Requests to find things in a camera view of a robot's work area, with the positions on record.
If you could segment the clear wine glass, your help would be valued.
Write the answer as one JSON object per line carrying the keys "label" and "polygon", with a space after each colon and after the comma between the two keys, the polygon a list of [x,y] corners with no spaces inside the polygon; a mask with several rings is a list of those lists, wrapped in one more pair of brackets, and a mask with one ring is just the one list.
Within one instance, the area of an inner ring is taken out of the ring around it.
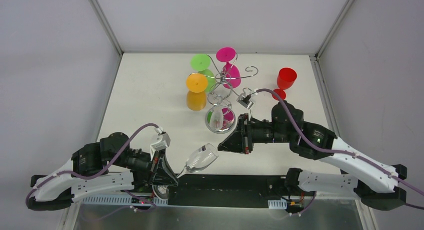
{"label": "clear wine glass", "polygon": [[[219,157],[217,148],[211,143],[207,143],[195,150],[186,160],[182,171],[176,175],[177,183],[182,176],[200,172],[206,169]],[[167,200],[170,196],[170,184],[153,185],[153,193],[161,200]]]}
{"label": "clear wine glass", "polygon": [[207,127],[215,133],[224,133],[227,131],[229,120],[225,116],[231,110],[231,104],[225,104],[224,99],[217,94],[212,94],[213,107],[208,111],[209,120],[207,120]]}

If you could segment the chrome wine glass rack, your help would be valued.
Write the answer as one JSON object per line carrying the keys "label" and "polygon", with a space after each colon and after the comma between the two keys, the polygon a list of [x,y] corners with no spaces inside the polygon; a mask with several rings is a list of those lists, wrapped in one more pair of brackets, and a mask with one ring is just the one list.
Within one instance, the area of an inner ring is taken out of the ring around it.
{"label": "chrome wine glass rack", "polygon": [[[232,94],[234,94],[236,96],[239,96],[239,94],[237,92],[235,92],[234,88],[232,88],[232,87],[230,87],[230,89],[227,89],[227,88],[224,87],[224,84],[227,84],[227,82],[225,81],[225,74],[223,73],[223,68],[221,70],[218,70],[218,68],[216,68],[216,70],[217,70],[217,74],[215,75],[216,84],[212,87],[210,93],[206,95],[206,99],[207,99],[208,103],[212,104],[212,102],[214,102],[213,98],[212,98],[212,94],[217,94],[217,95],[220,95],[224,99],[223,103],[231,104],[230,112],[225,116],[225,119],[229,120],[229,123],[228,123],[228,126],[227,126],[228,127],[227,131],[224,132],[224,133],[227,133],[235,126],[235,114],[232,111],[232,103],[228,100],[228,98]],[[241,76],[240,79],[250,78],[250,77],[256,76],[259,72],[258,68],[256,68],[255,66],[248,66],[244,70],[246,72],[251,72],[252,74],[248,75],[248,76]],[[208,116],[208,111],[207,111],[207,114],[205,116],[206,126],[207,126],[207,120],[209,120],[209,117],[210,117],[210,116]]]}

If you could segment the red wine glass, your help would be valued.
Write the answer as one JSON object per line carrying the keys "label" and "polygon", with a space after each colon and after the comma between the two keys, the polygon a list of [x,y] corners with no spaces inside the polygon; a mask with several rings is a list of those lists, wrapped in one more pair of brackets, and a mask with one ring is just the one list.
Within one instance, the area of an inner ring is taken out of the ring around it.
{"label": "red wine glass", "polygon": [[282,100],[285,100],[287,96],[286,90],[293,86],[297,76],[298,75],[296,71],[292,68],[284,67],[279,70],[276,79],[277,88],[273,90],[278,95],[278,97],[280,97]]}

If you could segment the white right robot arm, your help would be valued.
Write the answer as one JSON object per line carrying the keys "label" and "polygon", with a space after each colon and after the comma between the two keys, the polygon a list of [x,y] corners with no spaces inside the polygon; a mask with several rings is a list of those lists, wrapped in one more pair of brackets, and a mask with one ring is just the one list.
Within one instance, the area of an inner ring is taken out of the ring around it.
{"label": "white right robot arm", "polygon": [[333,193],[353,197],[380,211],[390,211],[407,202],[406,191],[398,186],[398,180],[407,177],[405,166],[386,165],[373,160],[326,127],[306,122],[304,113],[287,102],[272,108],[270,120],[240,115],[235,130],[217,149],[249,154],[255,144],[267,143],[288,143],[289,149],[300,157],[340,169],[339,174],[320,174],[290,168],[281,188],[285,195]]}

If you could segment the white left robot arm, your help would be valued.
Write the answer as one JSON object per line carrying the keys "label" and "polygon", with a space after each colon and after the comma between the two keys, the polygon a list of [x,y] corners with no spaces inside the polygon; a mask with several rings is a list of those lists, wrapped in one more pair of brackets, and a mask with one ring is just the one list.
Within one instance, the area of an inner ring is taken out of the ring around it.
{"label": "white left robot arm", "polygon": [[171,142],[166,132],[160,131],[153,136],[149,152],[132,149],[130,140],[122,132],[112,133],[98,142],[84,145],[53,173],[33,175],[26,206],[33,211],[56,211],[106,192],[144,193],[152,187],[178,185],[177,176],[166,158]]}

